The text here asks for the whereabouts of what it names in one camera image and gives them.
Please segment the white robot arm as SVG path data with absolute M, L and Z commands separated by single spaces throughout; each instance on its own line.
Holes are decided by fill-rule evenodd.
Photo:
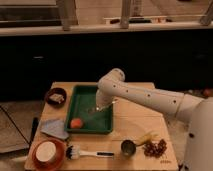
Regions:
M 125 74 L 119 68 L 100 78 L 97 87 L 99 110 L 108 107 L 114 97 L 120 97 L 188 124 L 184 171 L 213 171 L 213 97 L 135 86 L 125 82 Z

